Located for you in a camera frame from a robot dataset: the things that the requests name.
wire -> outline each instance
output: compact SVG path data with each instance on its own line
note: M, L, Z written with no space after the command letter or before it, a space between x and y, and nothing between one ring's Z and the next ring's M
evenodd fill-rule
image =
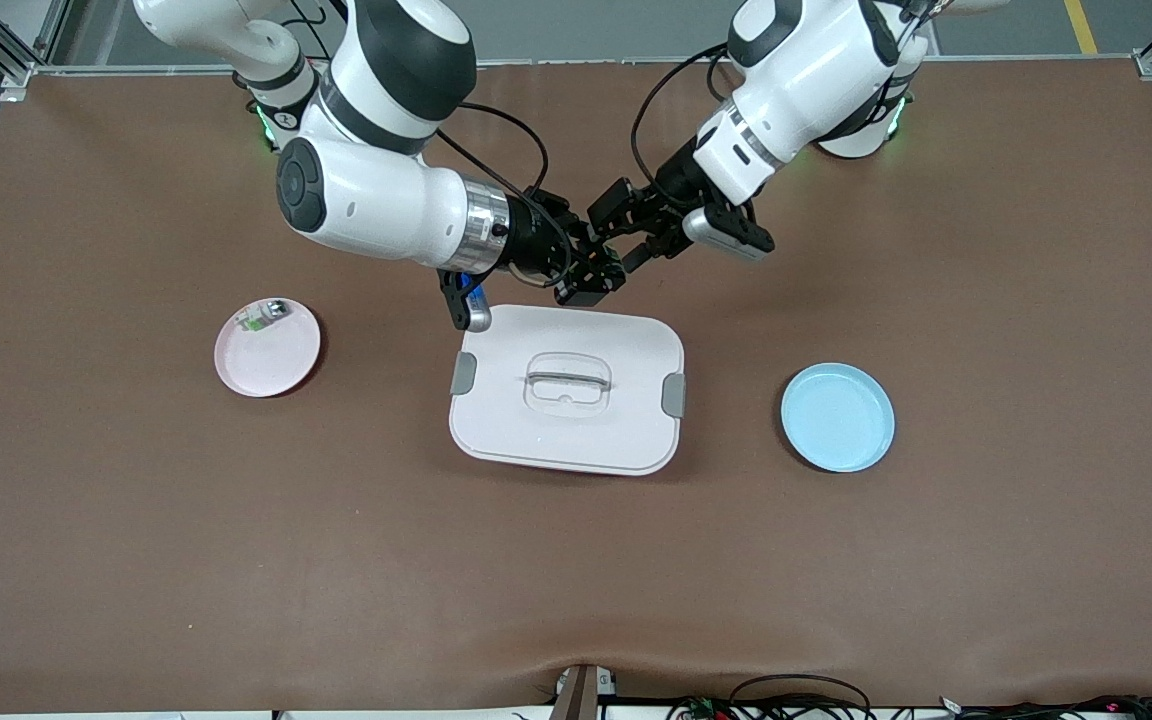
M727 100L727 96L722 94L722 92L718 92L717 88L714 88L714 70L718 68L718 61L722 59L722 54L713 55L713 58L708 60L708 69L705 70L705 88L708 88L708 93L714 96L714 100L720 103L722 100Z
M1134 720L1152 720L1152 697L1101 696L1073 705L1021 703L1007 707L963 707L956 712L955 720L1066 720L1067 717L1082 720L1082 712L1114 712L1134 717Z
M435 135L438 135L440 141L447 143L447 145L452 150L456 150L458 154L462 156L462 158L465 158L468 161L473 164L475 168L480 169L484 173L488 174L490 179L494 179L494 181L500 183L500 185L506 188L506 190L518 196L518 200L522 200L522 204L526 205L526 207L530 209L532 213L539 214L540 218L544 219L545 222L550 223L550 227L552 227L554 232L558 233L558 236L563 238L563 256L564 256L563 270L561 273L558 273L553 278L550 278L548 281L545 281L545 283L541 287L554 287L559 282L562 282L562 279L567 275L567 273L571 272L573 265L576 264L576 259L573 258L571 237L568 236L567 232L564 232L562 227L559 227L558 220L554 219L553 215L551 215L547 210L541 209L539 202L532 200L530 194L522 192L521 190L518 190L517 187L515 187L513 182L509 182L503 176L500 176L500 173L490 168L488 165L485 164L483 160L475 158L472 152L465 150L465 147L462 147L460 142L453 141L452 137L448 137L447 132L444 132L442 129L439 129L439 131L435 132Z
M317 41L317 44L319 44L319 47L321 47L324 60L331 60L332 53L329 53L328 46L323 44L323 37L319 36L319 31L317 31L317 28L314 28L316 24L323 24L324 22L326 22L326 18L328 18L328 13L325 9L323 9L323 5L319 5L319 13L323 15L323 17L319 17L318 20L310 20L310 17L305 14L305 10L301 9L301 3L297 3L297 0L291 0L291 6L293 8L296 8L296 14L301 15L301 18L287 20L287 22L283 23L283 26L288 26L288 24L291 23L305 23L305 26L310 28L310 35L314 37L314 40Z
M838 685L840 688L846 688L849 689L849 691L851 691L852 694L856 694L856 696L861 697L863 705L856 705L856 703L854 702L838 700L838 698L820 696L819 694L782 694L782 696L764 698L764 700L753 702L750 703L750 705L753 705L755 707L759 707L761 710L759 703L776 702L778 705L785 707L785 704L789 702L796 707L797 706L804 707L804 712L806 710L823 710L828 712L828 714L832 717L838 717L835 715L835 712L833 712L833 708L842 708L842 710L856 708L859 710L861 712L864 712L864 715L867 718L867 720L876 720L872 703L869 702L869 696L867 694L865 694L865 691L863 691L863 689L859 689L858 687L852 685L849 682L846 682L846 680L828 679L828 676L826 675L812 675L805 673L782 673L776 675L761 675L758 679L745 680L744 683L741 683L735 688L733 688L732 694L728 694L727 696L727 703L728 705L735 703L736 696L742 691L742 689L761 683L778 682L779 680L809 680L809 682L813 683L826 683L826 684Z
M677 76L679 73L682 73L682 70L689 67L689 65L695 63L696 60L708 58L714 54L722 54L723 51L727 51L726 41L721 41L721 44L714 45L713 47L702 50L700 53L696 53L695 55L691 55L691 58L675 65L675 67L667 71L664 77L660 78L660 82L652 88L652 91L647 92L647 96L643 100L643 106L639 108L639 114L637 114L637 118L634 119L634 126L630 128L630 152L634 154L635 162L639 165L639 170L643 170L643 176L647 179L647 183L652 185L653 190L658 191L660 197L664 197L673 206L684 206L685 203L666 192L664 188L660 187L660 183L657 182L652 170L649 169L649 165L643 161L643 154L639 152L639 128L643 126L643 119L649 113L650 106L652 106L652 100L655 99L655 96L659 94L660 90L662 90L662 88L666 86L670 79L675 78L675 76Z
M488 105L479 105L477 103L461 103L461 108L479 111L479 113L488 113L490 115L495 115L495 118L501 118L508 120L509 123L514 123L522 132L526 132L526 136L531 138L531 142L536 143L536 150L540 151L540 172L536 173L536 180L531 183L531 187L540 187L540 183L545 182L545 176L550 174L550 151L545 149L545 142L540 141L540 136L536 135L535 129L526 126L522 120L514 118L511 114L506 113L503 109L492 108Z

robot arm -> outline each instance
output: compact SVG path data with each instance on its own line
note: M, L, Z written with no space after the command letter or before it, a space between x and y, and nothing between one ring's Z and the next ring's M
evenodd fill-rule
M749 202L810 142L867 156L927 40L915 31L946 6L932 0L745 0L727 54L745 82L643 190L628 179L590 206L604 240L645 232L627 272L694 242L758 260L774 249Z
M1006 0L960 0L992 5ZM161 40L228 60L273 118L278 202L316 242L439 270L453 319L485 329L472 293L492 270L547 278L561 305L593 305L645 260L692 242L750 259L773 249L751 197L810 142L864 156L927 53L916 29L952 0L745 0L727 53L730 99L650 187L614 183L589 223L561 197L524 197L420 151L475 85L473 41L440 0L348 0L346 36L323 77L287 29L259 18L285 0L134 0ZM607 241L645 232L622 260Z
M317 88L314 68L291 31L265 20L287 0L132 0L141 23L174 47L200 50L233 65L266 118L274 147L300 128Z

blue object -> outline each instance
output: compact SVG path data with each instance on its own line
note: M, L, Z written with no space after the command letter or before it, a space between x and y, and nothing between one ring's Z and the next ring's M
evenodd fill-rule
M472 275L470 275L468 273L457 273L456 274L456 288L457 288L457 290L460 290L460 288L462 288L462 287L470 287L471 282L473 282L473 276ZM473 288L473 290L469 291L465 297L467 298L468 297L485 297L486 293L487 291L483 290L483 285L479 283L479 287Z
M813 365L791 379L781 425L805 461L833 473L872 467L896 437L896 414L881 384L840 363Z

small object on plate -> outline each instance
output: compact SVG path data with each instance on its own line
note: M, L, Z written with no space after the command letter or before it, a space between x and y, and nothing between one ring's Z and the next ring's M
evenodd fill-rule
M791 379L781 424L805 461L833 473L872 467L896 437L896 414L881 384L841 363L813 365Z
M248 397L271 397L301 384L321 347L319 320L308 306L266 297L242 306L221 325L212 359L225 387Z
M256 332L279 323L290 313L291 308L287 305L285 300L253 302L251 305L243 306L234 316L234 323L237 323L238 327L244 331Z
M682 342L668 325L558 306L493 306L465 333L452 378L452 438L480 460L646 475L679 447Z

table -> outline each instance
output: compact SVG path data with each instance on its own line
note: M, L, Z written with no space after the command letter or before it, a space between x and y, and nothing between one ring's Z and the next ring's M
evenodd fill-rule
M475 99L535 123L584 209L634 176L662 71L493 68ZM0 712L507 705L577 661L622 694L765 670L882 705L1152 694L1152 83L982 61L915 90L880 156L774 179L763 264L692 249L604 302L687 351L677 456L620 479L457 450L434 273L289 232L227 77L33 79L0 111ZM668 88L649 162L712 106L698 71ZM498 120L447 129L535 172ZM252 401L211 346L270 295L328 348ZM778 433L817 361L896 407L866 473Z

